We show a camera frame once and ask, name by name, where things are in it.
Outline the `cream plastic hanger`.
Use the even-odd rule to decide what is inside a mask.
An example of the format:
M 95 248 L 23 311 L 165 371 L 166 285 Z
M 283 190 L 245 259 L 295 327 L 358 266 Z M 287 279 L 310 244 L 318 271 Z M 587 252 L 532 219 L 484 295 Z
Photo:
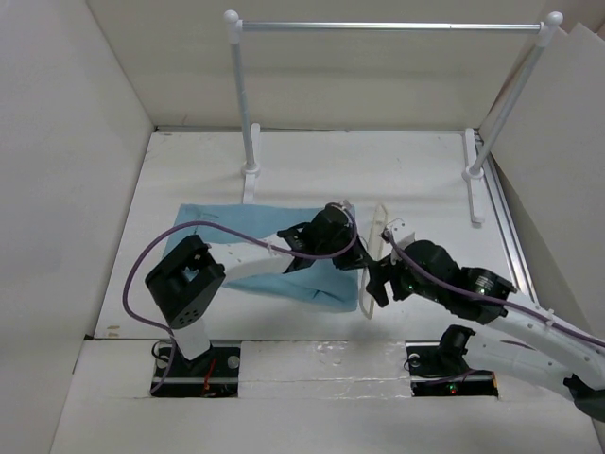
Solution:
M 382 256 L 383 240 L 380 237 L 381 232 L 387 226 L 389 221 L 389 211 L 382 203 L 377 203 L 372 214 L 369 234 L 365 237 L 366 250 L 371 259 L 377 261 Z M 368 269 L 362 271 L 360 276 L 360 289 L 358 293 L 358 305 L 362 315 L 371 320 L 375 306 L 375 299 L 366 291 L 366 286 L 370 282 L 370 272 Z

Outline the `light blue trousers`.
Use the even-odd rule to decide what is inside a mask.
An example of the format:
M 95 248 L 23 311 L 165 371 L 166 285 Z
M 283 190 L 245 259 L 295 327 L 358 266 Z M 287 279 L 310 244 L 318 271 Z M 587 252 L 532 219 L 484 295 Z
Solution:
M 194 220 L 217 223 L 246 236 L 263 241 L 289 227 L 309 222 L 320 211 L 318 207 L 284 208 L 258 204 L 199 205 L 183 204 L 174 220 L 176 225 Z M 268 248 L 250 244 L 229 233 L 208 227 L 194 226 L 172 234 L 166 241 L 164 254 L 169 254 L 185 237 L 199 236 L 205 243 L 250 246 L 254 253 Z M 287 274 L 262 274 L 232 280 L 225 284 L 246 292 L 282 296 L 335 312 L 352 312 L 358 306 L 358 274 L 341 271 L 330 260 L 319 260 L 311 267 Z

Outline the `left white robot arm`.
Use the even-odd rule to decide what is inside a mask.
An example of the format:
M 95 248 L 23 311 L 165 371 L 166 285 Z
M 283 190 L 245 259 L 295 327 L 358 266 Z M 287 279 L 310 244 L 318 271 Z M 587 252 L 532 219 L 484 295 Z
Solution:
M 202 316 L 220 287 L 257 275 L 304 271 L 330 260 L 336 269 L 367 268 L 372 258 L 359 239 L 353 215 L 329 203 L 310 221 L 265 238 L 226 233 L 237 243 L 206 243 L 196 234 L 182 239 L 147 275 L 145 284 L 174 337 L 178 363 L 190 375 L 204 373 L 213 346 Z

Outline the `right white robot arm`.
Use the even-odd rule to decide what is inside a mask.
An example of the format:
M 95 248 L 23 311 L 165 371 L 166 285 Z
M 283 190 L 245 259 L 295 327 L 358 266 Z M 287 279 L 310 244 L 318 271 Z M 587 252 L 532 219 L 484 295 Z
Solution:
M 510 373 L 571 400 L 591 418 L 604 419 L 604 341 L 534 304 L 502 276 L 482 268 L 459 267 L 429 240 L 381 237 L 391 254 L 370 267 L 366 289 L 376 303 L 415 295 L 452 315 L 513 338 L 480 338 L 474 329 L 451 325 L 441 336 L 435 358 L 445 375 L 473 369 Z

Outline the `white clothes rack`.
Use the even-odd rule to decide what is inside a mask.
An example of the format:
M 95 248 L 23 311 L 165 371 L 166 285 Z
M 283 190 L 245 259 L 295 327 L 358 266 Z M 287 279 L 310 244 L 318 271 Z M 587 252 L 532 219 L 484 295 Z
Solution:
M 260 150 L 261 127 L 251 122 L 248 99 L 245 89 L 244 70 L 241 53 L 241 38 L 246 32 L 301 32 L 301 31 L 377 31 L 377 32 L 478 32 L 527 34 L 536 37 L 527 60 L 523 63 L 521 73 L 513 83 L 500 113 L 496 117 L 493 129 L 482 148 L 475 144 L 475 134 L 468 128 L 464 131 L 464 157 L 466 167 L 462 171 L 470 209 L 471 222 L 481 225 L 485 222 L 486 202 L 483 181 L 483 166 L 491 156 L 493 145 L 503 130 L 510 113 L 537 65 L 551 43 L 555 33 L 563 22 L 559 11 L 549 12 L 539 24 L 473 24 L 473 23 L 402 23 L 402 22 L 277 22 L 245 21 L 238 13 L 229 9 L 223 14 L 228 43 L 233 63 L 236 99 L 241 122 L 242 139 L 245 153 L 245 164 L 242 167 L 244 178 L 242 202 L 254 202 L 256 180 L 260 174 L 260 165 L 255 153 Z

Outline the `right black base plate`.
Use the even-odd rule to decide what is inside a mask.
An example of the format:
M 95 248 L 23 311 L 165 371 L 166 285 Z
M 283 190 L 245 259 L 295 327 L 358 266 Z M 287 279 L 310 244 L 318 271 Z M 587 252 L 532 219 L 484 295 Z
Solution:
M 404 368 L 415 398 L 499 396 L 493 372 L 446 365 L 436 341 L 407 342 Z

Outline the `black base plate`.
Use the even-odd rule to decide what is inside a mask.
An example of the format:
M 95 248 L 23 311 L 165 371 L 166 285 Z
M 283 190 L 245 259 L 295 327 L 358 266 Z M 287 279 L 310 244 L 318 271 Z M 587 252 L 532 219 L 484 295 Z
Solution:
M 436 341 L 407 342 L 404 368 L 415 398 L 499 396 L 493 372 L 446 365 Z
M 201 359 L 186 360 L 178 349 L 168 364 L 172 346 L 164 341 L 151 348 L 154 371 L 150 395 L 158 398 L 232 398 L 238 396 L 240 343 L 219 342 Z

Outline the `aluminium rail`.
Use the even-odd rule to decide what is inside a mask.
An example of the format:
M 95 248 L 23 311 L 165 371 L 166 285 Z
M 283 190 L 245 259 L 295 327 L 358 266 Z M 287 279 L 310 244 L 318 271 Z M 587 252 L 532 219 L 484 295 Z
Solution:
M 538 303 L 538 295 L 492 156 L 484 162 L 483 170 L 490 205 L 498 225 L 503 251 L 510 271 L 510 280 L 534 303 Z

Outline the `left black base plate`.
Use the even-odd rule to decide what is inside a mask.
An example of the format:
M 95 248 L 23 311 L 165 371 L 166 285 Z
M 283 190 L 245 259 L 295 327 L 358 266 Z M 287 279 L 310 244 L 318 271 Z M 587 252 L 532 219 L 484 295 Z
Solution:
M 154 371 L 150 395 L 158 398 L 232 398 L 238 396 L 240 343 L 219 342 L 201 359 L 186 360 L 178 349 L 168 364 L 172 346 L 164 341 L 151 348 Z

